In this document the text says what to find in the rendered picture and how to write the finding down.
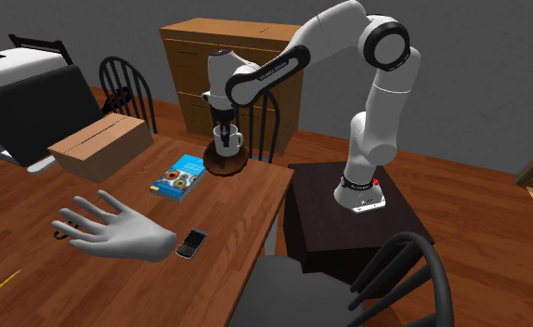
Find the white mug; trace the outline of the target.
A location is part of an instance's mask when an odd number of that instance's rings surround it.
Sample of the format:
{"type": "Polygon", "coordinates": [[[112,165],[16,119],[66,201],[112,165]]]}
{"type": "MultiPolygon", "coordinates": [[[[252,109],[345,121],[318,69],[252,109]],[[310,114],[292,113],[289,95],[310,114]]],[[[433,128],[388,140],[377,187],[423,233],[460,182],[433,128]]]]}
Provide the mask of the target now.
{"type": "Polygon", "coordinates": [[[213,129],[216,153],[222,157],[232,157],[239,153],[243,145],[243,135],[238,127],[231,124],[216,126],[213,129]]]}

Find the round brown wooden plate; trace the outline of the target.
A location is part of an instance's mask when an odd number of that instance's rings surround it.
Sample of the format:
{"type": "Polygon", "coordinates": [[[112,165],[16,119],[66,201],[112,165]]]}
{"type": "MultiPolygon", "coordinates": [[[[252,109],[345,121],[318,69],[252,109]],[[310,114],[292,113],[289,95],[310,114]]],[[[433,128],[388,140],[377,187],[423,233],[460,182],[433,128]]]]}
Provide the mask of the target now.
{"type": "Polygon", "coordinates": [[[246,146],[242,146],[234,156],[223,157],[216,152],[215,143],[212,141],[206,147],[202,158],[203,164],[210,174],[231,177],[241,172],[246,166],[249,152],[246,146]]]}

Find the black spindle-back chair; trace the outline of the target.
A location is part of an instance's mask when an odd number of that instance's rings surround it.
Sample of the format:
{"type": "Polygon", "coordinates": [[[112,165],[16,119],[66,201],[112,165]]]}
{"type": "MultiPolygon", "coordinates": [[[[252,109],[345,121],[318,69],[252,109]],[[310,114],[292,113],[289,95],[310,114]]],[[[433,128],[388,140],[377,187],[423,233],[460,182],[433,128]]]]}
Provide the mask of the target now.
{"type": "Polygon", "coordinates": [[[151,133],[158,133],[149,85],[133,65],[119,57],[106,57],[99,64],[98,77],[106,96],[104,115],[114,112],[142,119],[151,133]]]}
{"type": "Polygon", "coordinates": [[[274,95],[267,90],[253,105],[236,108],[235,122],[245,137],[250,157],[272,164],[280,143],[280,109],[274,95]]]}

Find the wooden chest of drawers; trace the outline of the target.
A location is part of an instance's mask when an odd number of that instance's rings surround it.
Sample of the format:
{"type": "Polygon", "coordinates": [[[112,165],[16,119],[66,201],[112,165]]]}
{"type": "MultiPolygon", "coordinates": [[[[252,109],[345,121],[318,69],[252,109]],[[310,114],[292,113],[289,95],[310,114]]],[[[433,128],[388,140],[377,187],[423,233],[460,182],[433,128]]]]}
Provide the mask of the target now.
{"type": "MultiPolygon", "coordinates": [[[[160,35],[175,90],[190,134],[210,137],[210,106],[202,99],[209,90],[207,60],[218,49],[231,49],[260,66],[276,57],[299,29],[297,25],[196,18],[162,27],[160,35]]],[[[297,130],[303,74],[298,72],[270,89],[279,105],[279,144],[284,154],[297,130]]]]}

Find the blue book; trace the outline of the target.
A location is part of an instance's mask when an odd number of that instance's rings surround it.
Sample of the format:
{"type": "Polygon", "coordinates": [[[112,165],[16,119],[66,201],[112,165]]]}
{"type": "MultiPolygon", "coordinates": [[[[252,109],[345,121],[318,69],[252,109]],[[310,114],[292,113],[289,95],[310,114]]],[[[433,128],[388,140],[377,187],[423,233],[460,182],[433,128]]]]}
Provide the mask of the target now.
{"type": "Polygon", "coordinates": [[[202,158],[184,154],[152,183],[149,191],[154,195],[181,203],[206,173],[202,158]]]}

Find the brown cardboard box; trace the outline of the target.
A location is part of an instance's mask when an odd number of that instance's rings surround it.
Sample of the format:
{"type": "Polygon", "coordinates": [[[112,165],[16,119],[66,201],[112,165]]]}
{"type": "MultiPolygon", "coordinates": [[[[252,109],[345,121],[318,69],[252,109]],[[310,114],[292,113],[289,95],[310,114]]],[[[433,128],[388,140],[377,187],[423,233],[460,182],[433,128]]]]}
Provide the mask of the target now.
{"type": "Polygon", "coordinates": [[[146,121],[111,113],[48,150],[66,172],[101,183],[152,144],[146,121]]]}

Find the black keypad phone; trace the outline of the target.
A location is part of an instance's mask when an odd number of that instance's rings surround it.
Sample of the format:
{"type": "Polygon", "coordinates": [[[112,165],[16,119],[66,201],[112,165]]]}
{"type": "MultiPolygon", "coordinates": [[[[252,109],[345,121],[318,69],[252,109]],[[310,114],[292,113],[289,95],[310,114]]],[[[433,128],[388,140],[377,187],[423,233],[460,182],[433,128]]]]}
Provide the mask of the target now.
{"type": "Polygon", "coordinates": [[[195,256],[203,242],[206,240],[208,233],[200,229],[192,229],[187,237],[180,243],[175,253],[184,259],[190,260],[195,256]]]}

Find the grey hand figure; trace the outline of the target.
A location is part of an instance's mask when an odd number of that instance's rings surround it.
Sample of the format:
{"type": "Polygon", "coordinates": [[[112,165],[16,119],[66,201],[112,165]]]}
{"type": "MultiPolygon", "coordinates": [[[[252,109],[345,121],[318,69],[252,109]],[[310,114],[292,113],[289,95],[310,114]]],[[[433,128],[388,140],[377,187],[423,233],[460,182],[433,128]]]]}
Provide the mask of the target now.
{"type": "Polygon", "coordinates": [[[177,237],[174,232],[118,201],[105,190],[99,190],[97,194],[116,210],[114,214],[75,196],[75,203],[101,221],[94,222],[68,208],[61,208],[58,212],[79,228],[58,220],[51,222],[53,228],[71,238],[71,246],[93,256],[149,262],[164,260],[175,249],[177,237]]]}

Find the dark robot stand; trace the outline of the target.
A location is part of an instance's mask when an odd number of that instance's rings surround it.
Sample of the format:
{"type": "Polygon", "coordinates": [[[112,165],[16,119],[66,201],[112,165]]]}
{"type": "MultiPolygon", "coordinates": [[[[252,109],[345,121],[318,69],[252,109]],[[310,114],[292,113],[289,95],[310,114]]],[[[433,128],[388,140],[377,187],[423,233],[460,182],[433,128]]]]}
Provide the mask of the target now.
{"type": "Polygon", "coordinates": [[[355,214],[333,197],[344,162],[294,163],[286,194],[283,229],[287,255],[301,263],[304,273],[325,273],[352,284],[381,246],[393,235],[411,231],[433,238],[390,175],[378,167],[386,206],[355,214]]]}

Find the black laptop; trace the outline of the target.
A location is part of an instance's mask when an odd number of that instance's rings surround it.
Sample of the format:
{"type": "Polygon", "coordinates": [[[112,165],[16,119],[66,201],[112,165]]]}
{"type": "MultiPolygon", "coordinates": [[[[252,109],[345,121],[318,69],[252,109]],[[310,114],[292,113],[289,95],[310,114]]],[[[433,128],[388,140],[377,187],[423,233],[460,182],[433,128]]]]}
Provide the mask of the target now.
{"type": "Polygon", "coordinates": [[[75,65],[0,86],[0,145],[33,175],[56,162],[49,147],[103,117],[75,65]]]}

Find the black chair with grey seat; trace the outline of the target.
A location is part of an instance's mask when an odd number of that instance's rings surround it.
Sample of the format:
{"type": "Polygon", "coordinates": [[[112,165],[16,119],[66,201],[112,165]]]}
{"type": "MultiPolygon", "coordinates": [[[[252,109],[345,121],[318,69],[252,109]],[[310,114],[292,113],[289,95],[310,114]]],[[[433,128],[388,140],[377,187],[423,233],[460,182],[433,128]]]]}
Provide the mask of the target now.
{"type": "Polygon", "coordinates": [[[324,273],[304,273],[300,263],[287,256],[265,255],[254,264],[227,327],[364,327],[427,281],[433,283],[435,311],[404,327],[454,327],[445,268],[433,245],[417,233],[392,236],[350,285],[324,273]],[[415,255],[426,264],[372,307],[364,307],[363,302],[415,255]]]}

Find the small black loop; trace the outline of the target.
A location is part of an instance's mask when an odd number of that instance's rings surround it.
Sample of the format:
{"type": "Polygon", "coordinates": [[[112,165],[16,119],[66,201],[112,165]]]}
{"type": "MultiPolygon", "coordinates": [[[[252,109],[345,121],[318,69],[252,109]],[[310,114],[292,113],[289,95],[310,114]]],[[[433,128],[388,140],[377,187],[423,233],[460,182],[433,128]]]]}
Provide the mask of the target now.
{"type": "MultiPolygon", "coordinates": [[[[78,229],[79,225],[76,223],[73,223],[72,221],[67,221],[66,225],[73,227],[74,229],[78,229]]],[[[54,232],[54,238],[57,240],[64,240],[68,238],[68,235],[66,233],[60,232],[58,229],[54,232]]]]}

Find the brown wooden table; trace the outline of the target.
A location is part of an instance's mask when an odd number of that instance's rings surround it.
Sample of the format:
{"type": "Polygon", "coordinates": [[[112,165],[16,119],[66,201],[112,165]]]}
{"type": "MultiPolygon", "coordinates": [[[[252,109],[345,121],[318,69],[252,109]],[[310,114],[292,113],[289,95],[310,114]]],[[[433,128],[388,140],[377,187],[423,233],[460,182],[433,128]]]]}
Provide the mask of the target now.
{"type": "Polygon", "coordinates": [[[156,136],[101,184],[52,166],[34,176],[0,160],[0,327],[225,327],[280,209],[293,173],[284,159],[248,162],[234,177],[204,177],[176,203],[150,184],[207,141],[156,136]],[[170,229],[208,232],[190,260],[158,263],[88,255],[54,238],[51,222],[75,196],[96,206],[105,190],[170,229]]]}

